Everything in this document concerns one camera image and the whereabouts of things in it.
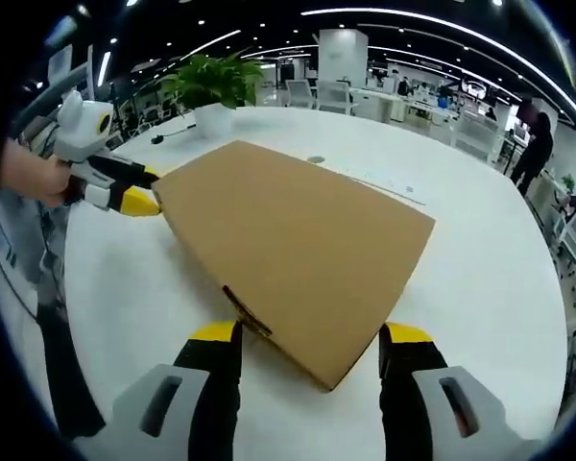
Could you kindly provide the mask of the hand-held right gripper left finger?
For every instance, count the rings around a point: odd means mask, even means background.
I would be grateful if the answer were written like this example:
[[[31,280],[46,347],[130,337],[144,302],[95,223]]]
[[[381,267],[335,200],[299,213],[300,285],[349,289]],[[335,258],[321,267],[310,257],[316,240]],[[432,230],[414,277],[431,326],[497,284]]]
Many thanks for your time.
[[[243,324],[193,333],[171,365],[157,365],[115,402],[113,460],[231,460],[240,408]]]

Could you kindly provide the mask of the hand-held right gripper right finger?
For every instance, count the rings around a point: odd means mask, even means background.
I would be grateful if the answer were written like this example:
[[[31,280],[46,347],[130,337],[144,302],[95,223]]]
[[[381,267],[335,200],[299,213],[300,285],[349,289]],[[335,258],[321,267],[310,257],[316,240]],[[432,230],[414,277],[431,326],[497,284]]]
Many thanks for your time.
[[[388,460],[505,460],[512,430],[503,403],[460,366],[446,364],[425,331],[378,332],[379,407]]]

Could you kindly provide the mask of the person's left hand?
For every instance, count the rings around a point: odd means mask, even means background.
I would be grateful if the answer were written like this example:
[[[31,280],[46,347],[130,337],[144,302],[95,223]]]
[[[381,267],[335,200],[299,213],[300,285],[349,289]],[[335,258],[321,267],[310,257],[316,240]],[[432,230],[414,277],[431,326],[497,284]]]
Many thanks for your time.
[[[62,206],[70,176],[67,163],[55,156],[33,158],[27,167],[26,196],[49,207]]]

